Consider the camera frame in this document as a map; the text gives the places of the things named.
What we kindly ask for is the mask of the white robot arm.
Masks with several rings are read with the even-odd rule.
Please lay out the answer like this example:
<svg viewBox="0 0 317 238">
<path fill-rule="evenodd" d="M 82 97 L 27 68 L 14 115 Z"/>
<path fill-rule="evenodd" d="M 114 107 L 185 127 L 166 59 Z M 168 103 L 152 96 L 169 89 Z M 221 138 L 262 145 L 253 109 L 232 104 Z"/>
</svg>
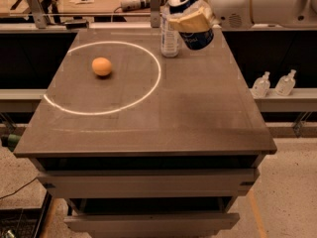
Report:
<svg viewBox="0 0 317 238">
<path fill-rule="evenodd" d="M 169 0 L 171 7 L 190 0 Z M 199 33 L 215 25 L 225 30 L 247 30 L 255 25 L 314 29 L 317 0 L 197 0 L 168 22 L 178 32 Z"/>
</svg>

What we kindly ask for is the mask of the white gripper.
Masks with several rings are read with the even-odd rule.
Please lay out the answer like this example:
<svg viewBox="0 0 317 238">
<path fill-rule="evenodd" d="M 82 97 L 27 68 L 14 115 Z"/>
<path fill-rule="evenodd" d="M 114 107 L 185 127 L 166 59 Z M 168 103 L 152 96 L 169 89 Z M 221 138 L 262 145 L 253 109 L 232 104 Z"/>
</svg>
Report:
<svg viewBox="0 0 317 238">
<path fill-rule="evenodd" d="M 182 14 L 170 14 L 169 24 L 180 33 L 206 32 L 218 23 L 226 30 L 248 29 L 253 25 L 251 0 L 208 0 L 208 2 L 212 10 L 201 5 L 189 8 Z"/>
</svg>

